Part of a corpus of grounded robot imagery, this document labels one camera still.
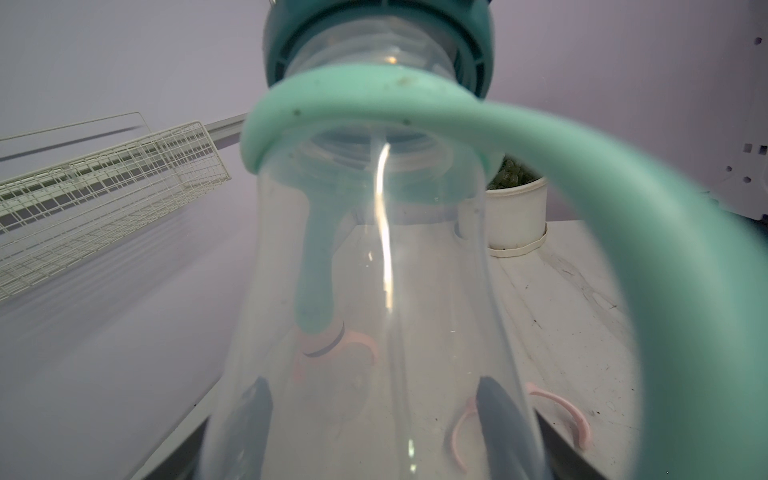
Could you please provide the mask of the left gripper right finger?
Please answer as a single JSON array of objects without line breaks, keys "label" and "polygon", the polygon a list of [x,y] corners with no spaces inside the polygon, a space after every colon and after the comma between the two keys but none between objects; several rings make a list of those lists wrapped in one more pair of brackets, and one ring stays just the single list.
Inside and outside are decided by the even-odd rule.
[{"label": "left gripper right finger", "polygon": [[481,431],[492,479],[602,479],[604,476],[537,415],[542,438],[534,435],[531,417],[506,390],[482,376],[476,390]]}]

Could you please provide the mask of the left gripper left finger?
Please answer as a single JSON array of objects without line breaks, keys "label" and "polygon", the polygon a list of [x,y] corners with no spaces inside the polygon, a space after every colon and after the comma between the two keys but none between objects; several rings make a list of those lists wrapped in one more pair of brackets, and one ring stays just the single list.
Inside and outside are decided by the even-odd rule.
[{"label": "left gripper left finger", "polygon": [[217,452],[205,456],[202,422],[146,479],[260,479],[273,411],[268,381],[260,377],[243,393],[239,408],[227,419]]}]

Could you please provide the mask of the clear baby bottle front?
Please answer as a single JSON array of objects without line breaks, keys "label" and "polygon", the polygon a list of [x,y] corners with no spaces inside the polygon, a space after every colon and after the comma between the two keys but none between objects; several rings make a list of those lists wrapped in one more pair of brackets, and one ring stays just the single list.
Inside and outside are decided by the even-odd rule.
[{"label": "clear baby bottle front", "polygon": [[[281,132],[241,156],[257,180],[255,271],[205,433],[208,461],[260,377],[273,411],[260,479],[492,479],[476,390],[490,376],[535,416],[493,295],[486,154],[407,120]],[[376,340],[362,413],[334,427],[293,380],[297,335],[345,323]]]}]

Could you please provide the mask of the teal nipple collar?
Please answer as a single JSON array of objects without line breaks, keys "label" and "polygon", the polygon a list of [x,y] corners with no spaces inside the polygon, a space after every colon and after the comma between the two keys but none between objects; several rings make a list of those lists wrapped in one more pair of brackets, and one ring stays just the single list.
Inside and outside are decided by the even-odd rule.
[{"label": "teal nipple collar", "polygon": [[274,1],[264,26],[268,85],[332,64],[405,66],[479,98],[494,67],[486,1]]}]

